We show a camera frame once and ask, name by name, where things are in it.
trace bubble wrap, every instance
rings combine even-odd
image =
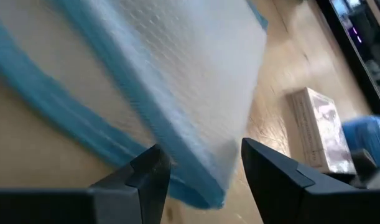
[[[246,1],[0,0],[0,73],[120,166],[159,143],[171,196],[223,206],[266,34]]]

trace blue object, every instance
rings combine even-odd
[[[380,166],[380,116],[365,116],[343,124],[350,151],[367,150]]]

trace wooden surface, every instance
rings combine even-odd
[[[333,98],[342,121],[370,111],[312,0],[255,3],[269,28],[246,135],[302,161],[287,93],[308,86]],[[0,187],[85,187],[111,171],[0,81]],[[162,223],[261,223],[242,163],[223,209],[200,211],[168,198]]]

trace cardboard box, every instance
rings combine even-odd
[[[355,174],[333,100],[309,88],[292,99],[307,165],[325,173]]]

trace black plastic jaw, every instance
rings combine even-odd
[[[245,138],[242,160],[264,223],[380,223],[380,190],[360,190]]]
[[[0,223],[160,223],[170,161],[153,146],[87,189],[0,189]]]

